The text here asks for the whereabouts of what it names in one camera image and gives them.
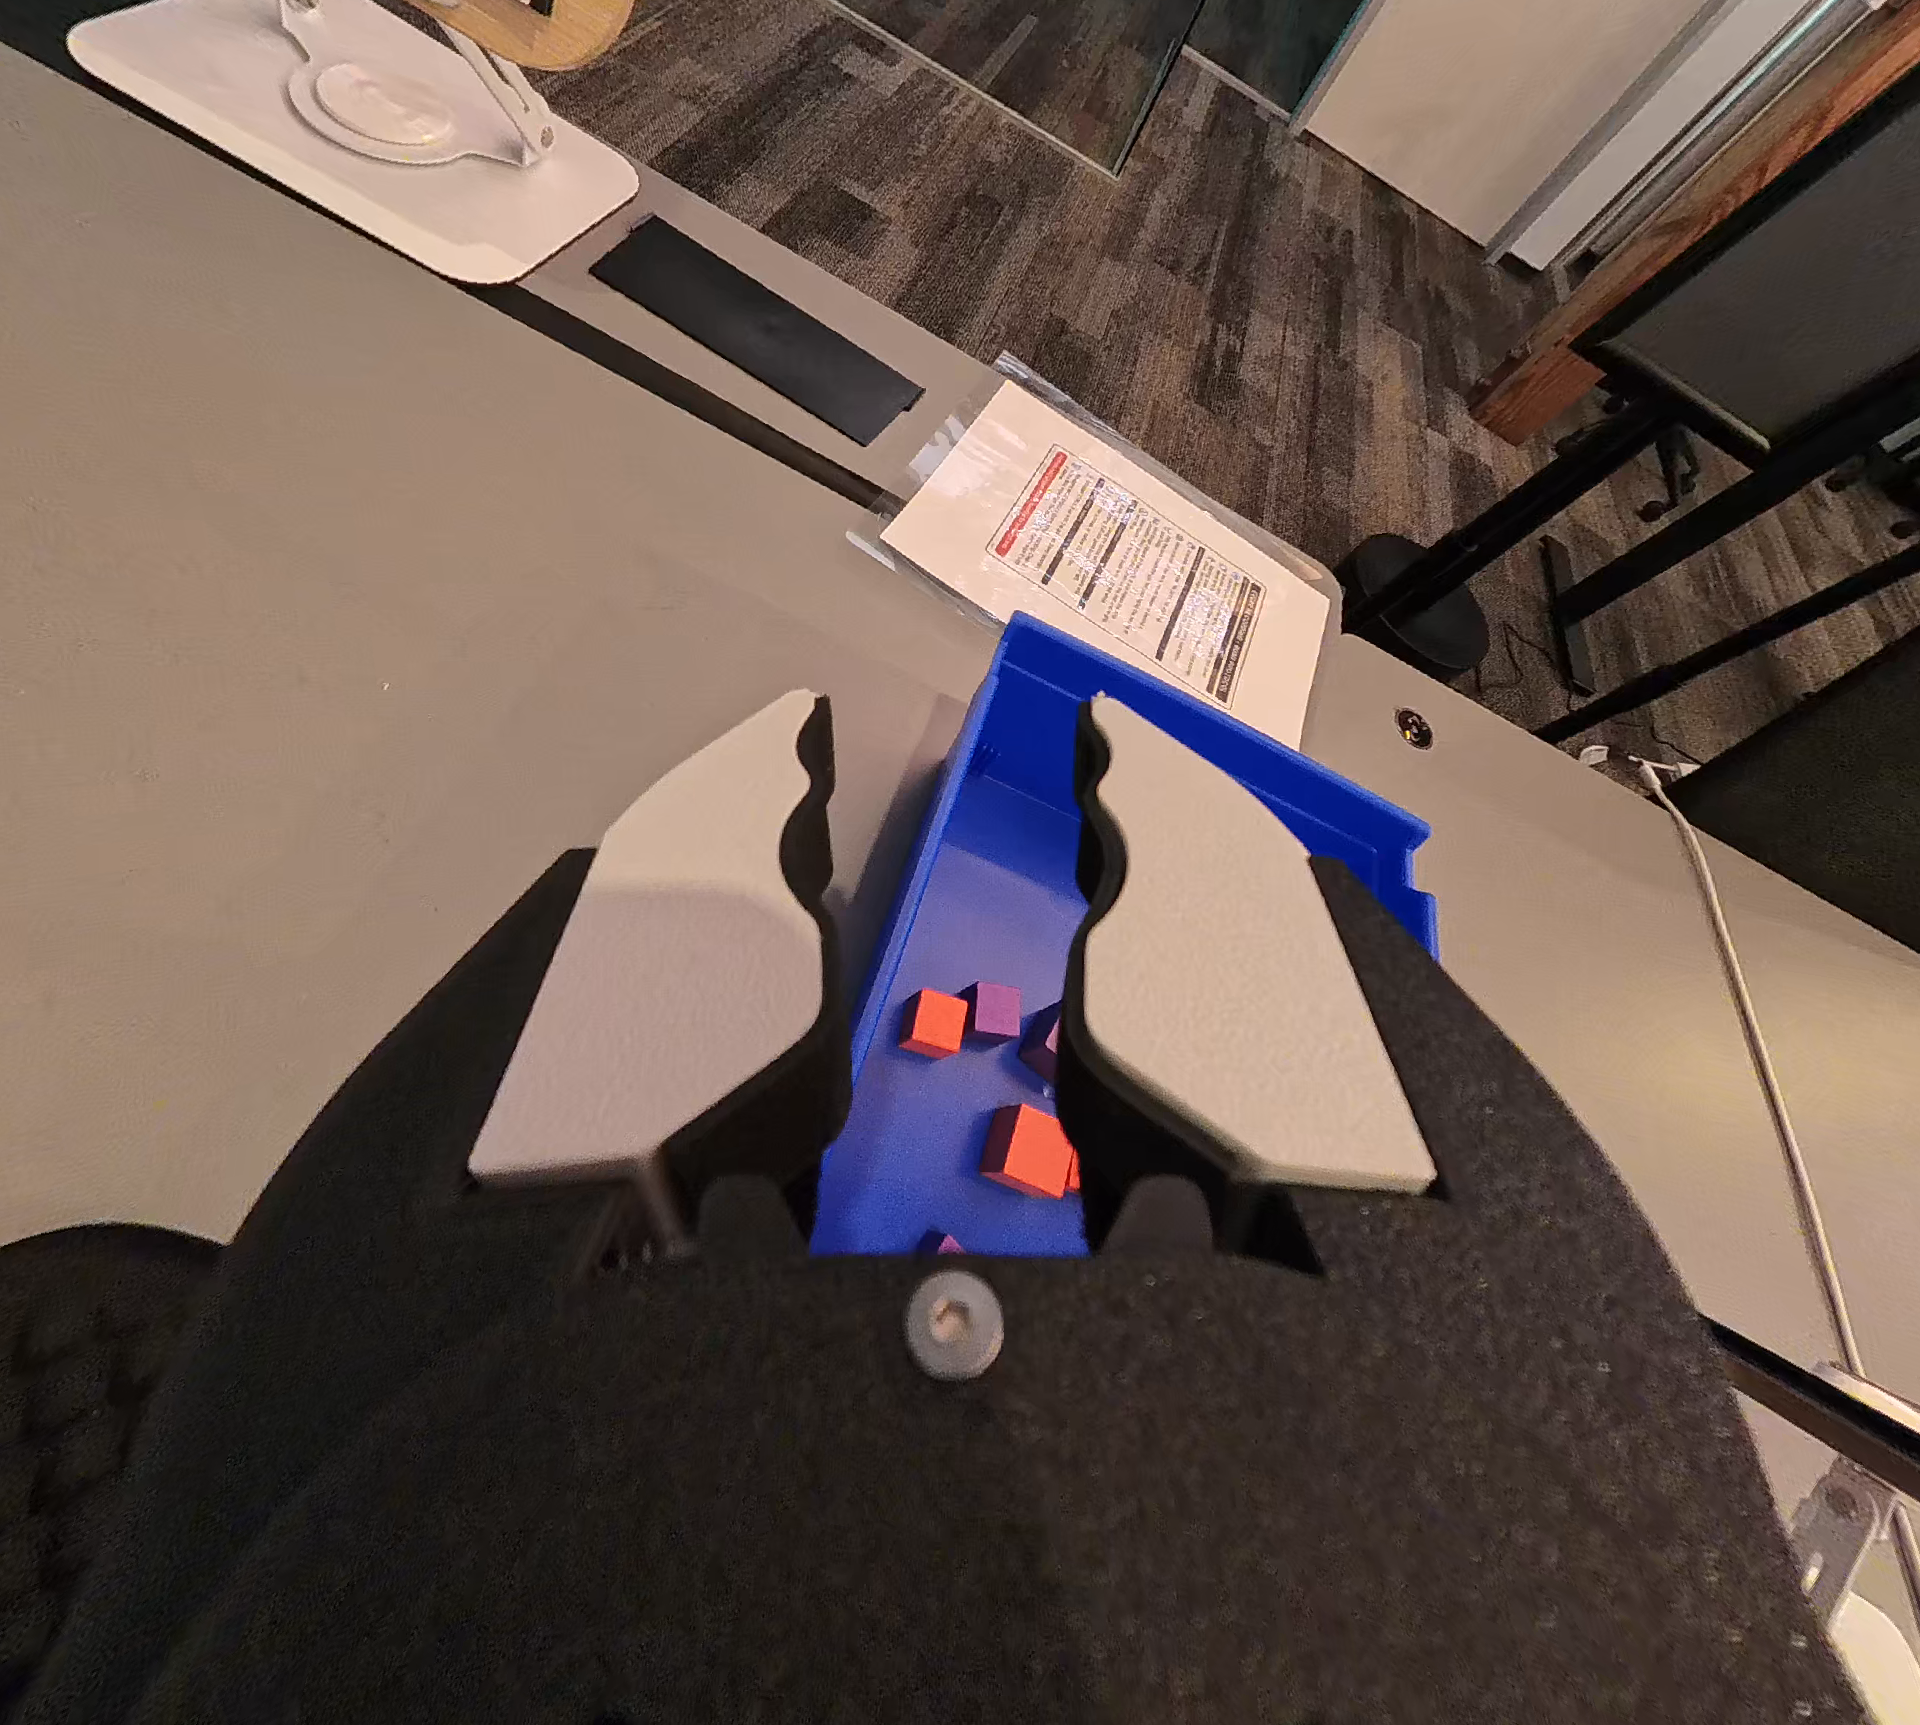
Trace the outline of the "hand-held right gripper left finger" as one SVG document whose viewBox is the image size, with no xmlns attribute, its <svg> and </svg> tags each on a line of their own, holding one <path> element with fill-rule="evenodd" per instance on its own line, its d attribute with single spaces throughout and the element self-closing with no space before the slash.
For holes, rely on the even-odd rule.
<svg viewBox="0 0 1920 1725">
<path fill-rule="evenodd" d="M 622 1183 L 690 1248 L 708 1193 L 770 1185 L 800 1242 L 853 1110 L 829 697 L 788 690 L 606 829 L 468 1152 L 488 1186 Z"/>
</svg>

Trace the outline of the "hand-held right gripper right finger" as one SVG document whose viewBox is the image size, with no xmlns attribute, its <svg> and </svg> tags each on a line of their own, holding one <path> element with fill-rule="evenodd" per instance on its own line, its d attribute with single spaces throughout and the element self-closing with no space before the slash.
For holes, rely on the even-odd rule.
<svg viewBox="0 0 1920 1725">
<path fill-rule="evenodd" d="M 1254 790 L 1112 694 L 1075 718 L 1085 917 L 1059 1110 L 1091 1255 L 1171 1183 L 1205 1248 L 1310 1258 L 1298 1194 L 1434 1199 L 1420 1117 L 1332 896 L 1371 891 Z"/>
</svg>

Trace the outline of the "blue plastic bin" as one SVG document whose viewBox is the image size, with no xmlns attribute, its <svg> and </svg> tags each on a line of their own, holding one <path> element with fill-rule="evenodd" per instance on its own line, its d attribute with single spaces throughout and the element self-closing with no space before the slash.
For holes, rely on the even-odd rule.
<svg viewBox="0 0 1920 1725">
<path fill-rule="evenodd" d="M 1076 1194 L 1042 1199 L 981 1174 L 995 1115 L 1051 1112 L 1017 1041 L 947 1058 L 900 1046 L 924 991 L 984 980 L 1031 1023 L 1059 1004 L 1087 914 L 1076 864 L 1079 709 L 1111 694 L 1241 782 L 1310 851 L 1344 862 L 1431 952 L 1438 906 L 1419 887 L 1431 826 L 1228 713 L 1018 612 L 949 752 L 880 939 L 853 1032 L 853 1098 L 824 1157 L 810 1248 L 913 1256 L 944 1236 L 976 1256 L 1087 1256 Z"/>
</svg>

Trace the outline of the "laminated paper sheet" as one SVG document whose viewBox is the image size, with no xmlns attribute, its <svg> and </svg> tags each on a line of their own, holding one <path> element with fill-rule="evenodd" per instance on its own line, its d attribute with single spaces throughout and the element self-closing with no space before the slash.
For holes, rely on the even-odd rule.
<svg viewBox="0 0 1920 1725">
<path fill-rule="evenodd" d="M 1029 615 L 1302 749 L 1332 573 L 1002 355 L 907 467 L 867 551 L 954 608 Z"/>
</svg>

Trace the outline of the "black mesh chair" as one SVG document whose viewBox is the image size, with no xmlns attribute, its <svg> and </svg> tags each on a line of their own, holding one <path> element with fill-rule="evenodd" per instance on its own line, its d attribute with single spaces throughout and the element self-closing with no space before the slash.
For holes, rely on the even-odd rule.
<svg viewBox="0 0 1920 1725">
<path fill-rule="evenodd" d="M 113 1522 L 132 1442 L 225 1248 L 91 1225 L 2 1248 L 2 1719 Z"/>
</svg>

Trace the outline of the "black desk frame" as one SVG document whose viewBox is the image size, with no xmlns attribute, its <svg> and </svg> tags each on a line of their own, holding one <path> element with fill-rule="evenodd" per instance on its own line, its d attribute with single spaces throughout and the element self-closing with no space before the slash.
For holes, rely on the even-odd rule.
<svg viewBox="0 0 1920 1725">
<path fill-rule="evenodd" d="M 1470 582 L 1671 435 L 1743 476 L 1644 543 L 1572 576 L 1544 535 L 1550 657 L 1574 704 L 1550 745 L 1653 704 L 1727 663 L 1916 574 L 1916 543 L 1608 692 L 1588 618 L 1777 510 L 1890 437 L 1916 441 L 1916 71 L 1858 108 L 1576 338 L 1619 407 L 1432 547 L 1361 540 L 1334 568 L 1341 628 L 1438 682 L 1490 649 Z"/>
</svg>

